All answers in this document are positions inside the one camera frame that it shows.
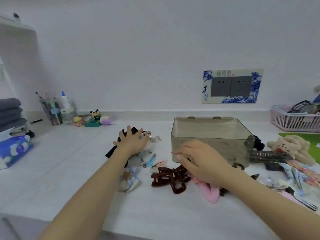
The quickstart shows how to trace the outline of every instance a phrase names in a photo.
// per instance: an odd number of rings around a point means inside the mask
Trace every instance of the electrical outlet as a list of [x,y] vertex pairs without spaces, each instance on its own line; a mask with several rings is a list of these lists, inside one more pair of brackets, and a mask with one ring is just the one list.
[[235,76],[232,77],[230,96],[250,96],[252,86],[252,76]]
[[211,97],[230,96],[232,77],[216,77],[211,81]]

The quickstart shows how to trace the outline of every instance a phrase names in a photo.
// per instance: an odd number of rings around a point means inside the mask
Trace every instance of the green mat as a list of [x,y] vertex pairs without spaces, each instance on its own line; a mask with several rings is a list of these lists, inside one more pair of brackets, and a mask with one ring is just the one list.
[[320,146],[320,134],[305,134],[305,133],[279,133],[280,136],[285,137],[289,135],[296,135],[302,137],[304,140],[311,143],[309,154],[313,157],[317,163],[320,164],[320,148],[317,147],[317,144]]

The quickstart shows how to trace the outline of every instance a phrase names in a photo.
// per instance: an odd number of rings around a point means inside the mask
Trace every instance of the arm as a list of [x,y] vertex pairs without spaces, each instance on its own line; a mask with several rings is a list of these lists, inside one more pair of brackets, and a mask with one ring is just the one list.
[[128,126],[126,137],[120,132],[121,142],[113,143],[118,146],[113,155],[68,201],[38,240],[98,239],[126,161],[149,140],[149,135],[139,139],[142,131],[132,135]]
[[212,147],[191,141],[172,153],[178,154],[177,159],[195,177],[237,195],[282,240],[319,239],[320,216],[233,168]]

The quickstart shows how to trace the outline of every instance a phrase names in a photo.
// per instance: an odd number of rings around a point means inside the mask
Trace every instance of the folded towel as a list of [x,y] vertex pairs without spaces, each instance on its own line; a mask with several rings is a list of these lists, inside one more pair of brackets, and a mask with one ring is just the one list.
[[1,125],[0,126],[0,132],[6,131],[6,130],[11,129],[11,128],[15,128],[15,127],[19,127],[19,126],[25,125],[26,122],[27,122],[27,120],[25,118],[20,118],[18,120],[12,121],[12,122],[10,122],[8,124]]
[[16,121],[16,120],[20,119],[20,118],[21,118],[21,114],[14,114],[14,115],[11,115],[11,116],[2,117],[2,118],[0,118],[0,126],[9,124],[9,123],[11,123],[13,121]]
[[0,99],[0,110],[20,107],[21,102],[17,98]]
[[23,111],[22,108],[11,108],[11,109],[6,109],[6,110],[1,110],[0,111],[0,120],[3,117],[8,117],[8,116],[12,116],[12,115],[20,115],[22,111]]

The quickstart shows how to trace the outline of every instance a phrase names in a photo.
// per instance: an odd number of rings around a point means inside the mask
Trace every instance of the green tray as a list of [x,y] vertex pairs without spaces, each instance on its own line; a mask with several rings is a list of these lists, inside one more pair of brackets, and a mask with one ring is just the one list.
[[306,133],[279,133],[280,136],[290,136],[295,135],[302,137],[304,140],[310,142],[309,154],[315,159],[317,163],[320,164],[320,148],[317,147],[320,144],[320,134],[306,134]]
[[99,127],[100,125],[102,125],[100,120],[91,119],[84,124],[84,127]]

